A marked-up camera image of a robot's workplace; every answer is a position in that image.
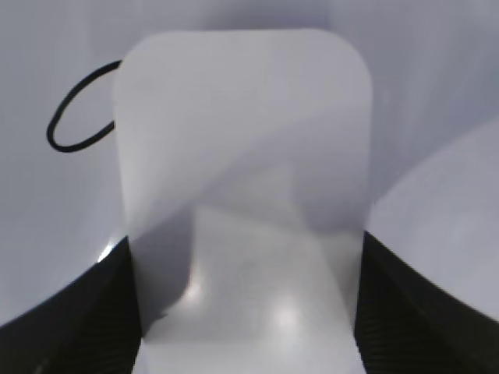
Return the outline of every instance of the curved white surface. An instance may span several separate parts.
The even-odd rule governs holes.
[[[69,106],[56,131],[60,143],[82,141],[111,118],[92,105],[109,101],[110,86],[109,77]],[[114,134],[64,154],[48,145],[46,123],[39,117],[0,128],[0,326],[61,291],[125,236]]]
[[[374,206],[368,231],[436,285],[499,320],[499,119],[463,136]]]
[[[150,372],[364,372],[370,100],[359,56],[315,30],[162,34],[126,57],[115,117],[141,316],[167,314],[144,339]]]

